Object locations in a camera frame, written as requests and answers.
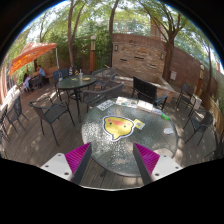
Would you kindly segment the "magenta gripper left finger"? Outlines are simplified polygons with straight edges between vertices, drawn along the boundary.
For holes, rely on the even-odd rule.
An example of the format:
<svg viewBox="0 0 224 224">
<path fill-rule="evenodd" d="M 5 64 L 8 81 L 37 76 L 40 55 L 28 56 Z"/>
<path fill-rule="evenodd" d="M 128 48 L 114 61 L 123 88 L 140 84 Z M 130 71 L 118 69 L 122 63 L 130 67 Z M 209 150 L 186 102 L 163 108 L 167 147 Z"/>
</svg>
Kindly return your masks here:
<svg viewBox="0 0 224 224">
<path fill-rule="evenodd" d="M 73 149 L 71 152 L 65 155 L 73 174 L 73 177 L 71 179 L 73 183 L 77 185 L 80 184 L 91 154 L 91 143 L 87 143 L 76 149 Z"/>
</svg>

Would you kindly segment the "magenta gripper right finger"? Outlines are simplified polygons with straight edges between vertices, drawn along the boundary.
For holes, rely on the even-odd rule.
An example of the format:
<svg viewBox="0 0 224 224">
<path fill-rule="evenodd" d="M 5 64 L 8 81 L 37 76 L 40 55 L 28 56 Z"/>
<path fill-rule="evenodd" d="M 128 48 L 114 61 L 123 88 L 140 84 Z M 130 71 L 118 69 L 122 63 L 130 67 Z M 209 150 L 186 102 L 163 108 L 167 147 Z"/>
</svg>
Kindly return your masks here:
<svg viewBox="0 0 224 224">
<path fill-rule="evenodd" d="M 143 184 L 147 185 L 152 183 L 153 180 L 151 178 L 151 174 L 160 156 L 138 143 L 133 144 L 133 154 L 137 162 Z"/>
</svg>

